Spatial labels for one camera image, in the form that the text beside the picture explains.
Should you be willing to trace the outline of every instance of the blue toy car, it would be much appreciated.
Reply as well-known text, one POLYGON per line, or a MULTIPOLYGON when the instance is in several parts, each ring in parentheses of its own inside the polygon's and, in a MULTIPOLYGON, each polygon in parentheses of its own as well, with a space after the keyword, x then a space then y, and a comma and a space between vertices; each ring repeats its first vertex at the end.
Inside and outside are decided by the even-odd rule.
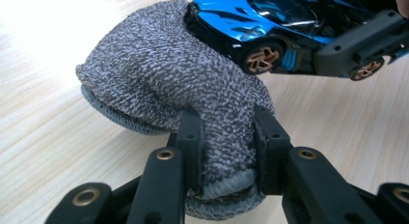
POLYGON ((395 60, 408 52, 407 20, 378 12, 358 0, 194 0, 183 19, 192 35, 247 73, 362 80, 383 66, 384 56, 395 60), (391 16, 394 24, 403 20, 394 29, 401 35, 372 46, 390 35, 386 24, 378 25, 391 16), (379 32, 372 34, 374 25, 379 32))

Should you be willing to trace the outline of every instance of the toy car wheel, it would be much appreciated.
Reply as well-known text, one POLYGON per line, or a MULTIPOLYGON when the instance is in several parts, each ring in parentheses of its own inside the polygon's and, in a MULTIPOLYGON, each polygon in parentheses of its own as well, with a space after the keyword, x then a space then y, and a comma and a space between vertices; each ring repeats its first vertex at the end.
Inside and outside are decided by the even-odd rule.
POLYGON ((241 67, 250 74, 260 74, 273 69, 283 58, 283 48, 276 42, 264 43, 251 48, 241 67))
POLYGON ((383 58, 379 58, 375 61, 369 62, 368 64, 364 65, 360 69, 358 69, 355 74, 351 77, 353 81, 360 81, 364 80, 374 73, 376 73, 379 69, 382 68, 384 65, 385 60, 383 58))

